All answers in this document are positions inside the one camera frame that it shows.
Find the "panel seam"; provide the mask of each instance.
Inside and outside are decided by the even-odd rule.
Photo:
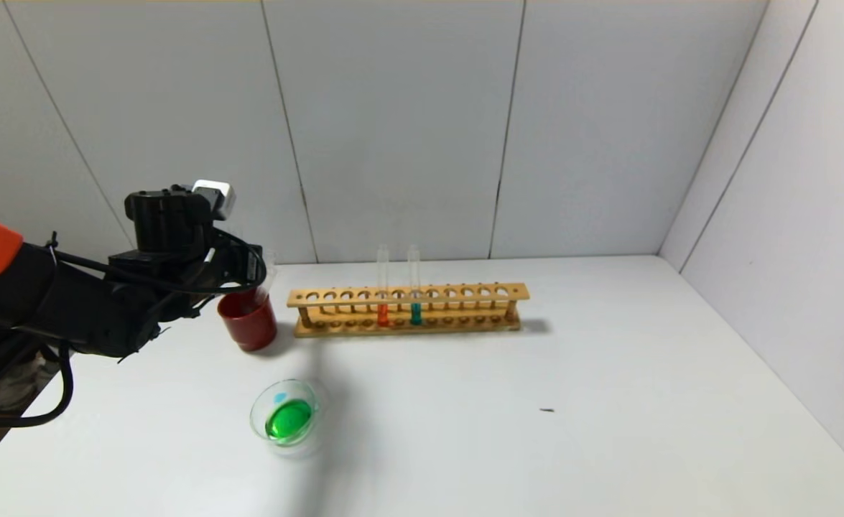
[[[274,56],[274,44],[272,43],[272,32],[268,27],[268,13],[265,11],[265,2],[260,0],[261,19],[265,23],[265,39],[268,40],[268,52],[272,56],[272,68],[274,68],[274,81],[278,85],[278,97],[281,98],[281,111],[284,112],[284,125],[287,127],[287,138],[291,144],[291,154],[294,157],[294,171],[297,173],[297,184],[300,186],[300,200],[304,205],[304,215],[307,217],[307,229],[310,232],[310,244],[313,245],[313,258],[317,264],[320,263],[320,254],[316,249],[316,237],[313,235],[313,224],[310,222],[310,209],[307,208],[307,191],[304,190],[303,177],[300,176],[300,162],[297,160],[297,147],[294,146],[294,132],[291,131],[291,120],[287,115],[287,102],[284,102],[284,89],[281,88],[281,75],[278,73],[278,59]]]
[[[495,228],[498,225],[498,200],[501,196],[501,179],[504,177],[504,161],[508,154],[508,134],[511,132],[511,108],[514,107],[514,89],[517,85],[517,65],[521,61],[521,40],[524,38],[524,17],[527,15],[527,0],[521,2],[521,25],[517,29],[517,49],[514,52],[514,73],[511,76],[511,95],[508,98],[508,118],[504,122],[504,142],[501,144],[501,164],[498,168],[498,185],[495,187],[495,210],[491,216],[491,236],[488,238],[488,255],[491,259],[491,252],[495,246]]]
[[[122,220],[119,217],[119,213],[116,212],[116,209],[110,202],[109,197],[106,196],[106,193],[103,191],[103,186],[100,184],[99,179],[96,177],[96,173],[93,173],[93,168],[90,167],[90,162],[86,159],[86,155],[83,153],[83,150],[80,149],[80,145],[77,144],[77,139],[74,137],[73,131],[70,130],[70,126],[66,120],[64,120],[64,114],[61,113],[61,109],[58,108],[57,102],[55,101],[54,95],[51,95],[51,89],[48,88],[48,84],[45,82],[45,78],[42,76],[40,70],[38,70],[38,64],[35,62],[35,59],[32,55],[32,52],[29,50],[29,46],[25,43],[25,38],[22,36],[22,32],[20,32],[19,26],[17,25],[17,20],[14,18],[14,13],[10,10],[10,6],[7,4],[7,0],[4,0],[4,9],[7,11],[7,16],[10,17],[10,22],[14,25],[14,30],[17,32],[17,36],[22,43],[22,49],[25,50],[25,54],[29,58],[29,62],[32,64],[33,70],[35,71],[35,75],[38,76],[38,80],[40,80],[42,84],[42,88],[45,89],[45,95],[48,95],[48,100],[51,101],[51,106],[55,109],[57,114],[58,120],[61,121],[61,124],[64,126],[64,131],[67,132],[68,137],[70,137],[70,143],[74,145],[74,148],[77,150],[77,155],[80,156],[80,160],[83,161],[83,166],[86,167],[87,173],[89,173],[90,178],[93,179],[93,184],[96,184],[96,189],[99,190],[99,195],[103,197],[104,202],[106,202],[106,206],[109,206],[109,212],[112,213],[112,216],[116,219],[116,224],[119,225],[119,228],[122,230],[122,233],[125,235],[125,238],[129,242],[129,245],[134,245],[134,240],[132,240],[129,232],[125,229],[125,226],[122,225]]]
[[[760,13],[760,19],[757,20],[757,27],[753,30],[753,37],[751,38],[750,43],[747,45],[747,50],[744,52],[744,59],[741,60],[741,66],[738,68],[738,72],[734,75],[734,81],[731,82],[731,88],[728,90],[728,94],[725,97],[725,102],[721,105],[721,111],[718,112],[718,117],[715,120],[715,125],[712,126],[712,131],[710,132],[710,137],[706,141],[706,147],[703,149],[703,154],[700,155],[700,161],[697,162],[697,167],[693,172],[693,177],[691,177],[690,182],[687,184],[687,189],[684,191],[684,197],[680,200],[680,204],[677,206],[677,213],[674,214],[674,219],[671,220],[671,226],[668,227],[667,233],[664,234],[664,239],[661,241],[661,246],[658,246],[658,252],[655,253],[656,256],[661,256],[662,249],[664,249],[664,242],[667,240],[668,235],[670,235],[671,230],[674,229],[674,223],[677,222],[677,217],[680,216],[680,209],[683,208],[684,204],[687,202],[687,197],[690,195],[690,190],[693,190],[693,184],[697,181],[697,177],[700,176],[700,168],[703,167],[703,160],[706,159],[706,154],[710,147],[712,146],[712,141],[715,138],[715,134],[718,131],[718,125],[721,124],[721,119],[725,115],[725,111],[728,109],[728,104],[731,102],[731,96],[734,95],[734,88],[738,85],[738,80],[741,78],[741,73],[744,70],[744,66],[747,66],[747,59],[751,56],[751,49],[753,49],[753,42],[756,41],[757,36],[760,34],[760,27],[763,26],[764,17],[766,17],[766,9],[769,8],[769,3],[767,2],[766,7],[764,7],[763,12]]]
[[[697,246],[700,245],[700,240],[702,240],[703,236],[708,229],[708,226],[712,222],[712,218],[715,216],[715,213],[718,211],[718,207],[721,206],[721,202],[725,199],[725,194],[731,188],[731,183],[734,181],[734,177],[737,176],[738,170],[741,168],[741,164],[744,162],[744,158],[747,157],[747,151],[750,151],[751,145],[753,141],[756,140],[757,134],[760,132],[760,127],[763,125],[764,120],[766,120],[766,115],[769,113],[770,108],[773,107],[773,101],[776,100],[776,95],[779,94],[779,89],[782,88],[783,82],[786,80],[786,74],[789,72],[789,68],[792,67],[792,62],[795,61],[795,56],[799,53],[799,47],[802,46],[802,40],[805,38],[805,34],[808,32],[808,27],[810,23],[812,23],[813,17],[815,17],[815,11],[818,9],[818,4],[821,3],[821,0],[815,0],[815,4],[812,6],[812,11],[808,14],[808,19],[805,20],[805,26],[802,28],[802,33],[799,34],[799,39],[795,42],[795,48],[792,49],[792,55],[789,56],[789,61],[786,62],[785,68],[782,70],[782,75],[779,76],[779,81],[776,82],[776,87],[773,88],[773,93],[770,95],[769,102],[766,103],[766,108],[764,108],[764,112],[760,115],[760,120],[757,121],[756,128],[753,128],[753,133],[751,134],[751,138],[747,141],[747,145],[744,147],[743,153],[741,153],[741,157],[738,159],[738,163],[735,164],[734,170],[731,171],[731,176],[728,179],[728,183],[725,184],[723,191],[718,196],[718,200],[715,203],[715,206],[712,207],[712,212],[706,219],[706,223],[703,225],[702,230],[700,230],[700,235],[697,236],[697,240],[693,243],[690,252],[687,254],[687,258],[684,259],[683,265],[680,266],[679,274],[684,274],[684,269],[687,268],[687,265],[690,262],[690,259],[693,258],[693,253],[697,250]]]

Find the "black cable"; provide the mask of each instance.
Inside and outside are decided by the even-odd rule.
[[[202,302],[198,305],[195,305],[195,307],[192,307],[189,310],[188,317],[199,317],[199,315],[201,315],[201,310],[204,309],[205,305],[207,305],[211,300],[214,300],[214,294],[202,300]]]
[[[61,383],[64,385],[61,390],[61,400],[57,403],[57,406],[44,415],[18,416],[18,418],[3,416],[0,418],[0,428],[19,428],[42,425],[56,419],[64,412],[65,409],[68,408],[70,400],[73,399],[74,396],[74,375],[73,371],[70,369],[70,345],[67,343],[61,343],[58,345],[57,362],[61,365]]]
[[[150,278],[149,276],[141,274],[133,274],[130,271],[125,271],[125,269],[116,268],[108,264],[103,264],[102,262],[91,261],[89,258],[83,258],[82,256],[70,255],[70,253],[64,253],[62,251],[56,251],[56,254],[57,258],[62,262],[83,266],[84,268],[95,269],[96,271],[102,271],[104,274],[110,274],[119,278],[130,279],[130,281],[135,281],[137,284],[148,285],[149,287],[162,291],[184,292],[185,294],[229,294],[229,292],[246,292],[259,287],[268,276],[268,267],[265,266],[265,261],[261,257],[261,254],[257,253],[249,243],[241,238],[238,238],[238,236],[232,236],[230,233],[217,228],[215,228],[215,231],[220,233],[222,236],[225,236],[225,238],[245,246],[248,252],[250,252],[252,256],[255,256],[259,266],[257,268],[257,278],[255,281],[250,282],[250,284],[242,284],[232,287],[190,287],[182,284],[173,284],[168,281],[160,281],[160,279]]]
[[[192,276],[189,277],[188,281],[186,281],[186,284],[191,284],[193,281],[198,279],[198,277],[201,276],[201,274],[203,272],[205,272],[205,269],[208,268],[208,264],[211,263],[211,259],[214,259],[214,253],[215,253],[214,248],[208,249],[208,252],[205,255],[204,261],[202,261],[201,264],[198,265],[198,269],[196,269],[194,274],[192,274]],[[156,321],[159,320],[160,309],[162,309],[163,307],[166,307],[166,304],[169,304],[169,302],[178,298],[179,294],[180,293],[176,292],[176,291],[170,292],[169,294],[166,295],[166,297],[163,297],[162,300],[156,302],[156,304],[153,304],[153,307],[150,307],[146,311],[146,313],[144,313],[145,321],[144,321],[144,324],[142,325],[142,328],[147,328],[149,326],[154,325],[156,323]],[[140,351],[140,346],[142,346],[142,345],[136,344],[136,348],[135,348],[134,351],[132,351],[132,353],[138,353]],[[119,363],[121,361],[125,360],[125,357],[122,357],[119,360]]]

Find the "green liquid in petri dish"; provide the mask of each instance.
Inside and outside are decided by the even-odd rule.
[[[303,400],[293,399],[284,402],[265,420],[265,433],[268,437],[287,444],[300,438],[303,429],[310,423],[313,408]]]

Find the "test tube rack hole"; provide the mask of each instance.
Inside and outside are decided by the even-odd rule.
[[[530,299],[524,284],[422,285],[419,290],[422,293],[419,298],[410,297],[412,288],[405,285],[386,290],[389,308],[386,326],[380,326],[376,320],[381,302],[376,289],[292,290],[287,306],[300,311],[294,336],[398,336],[520,330],[517,302]],[[422,304],[421,325],[409,324],[413,302]]]

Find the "red cup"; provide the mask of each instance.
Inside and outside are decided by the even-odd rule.
[[[265,348],[278,333],[268,292],[261,287],[225,294],[218,303],[218,314],[243,351]]]

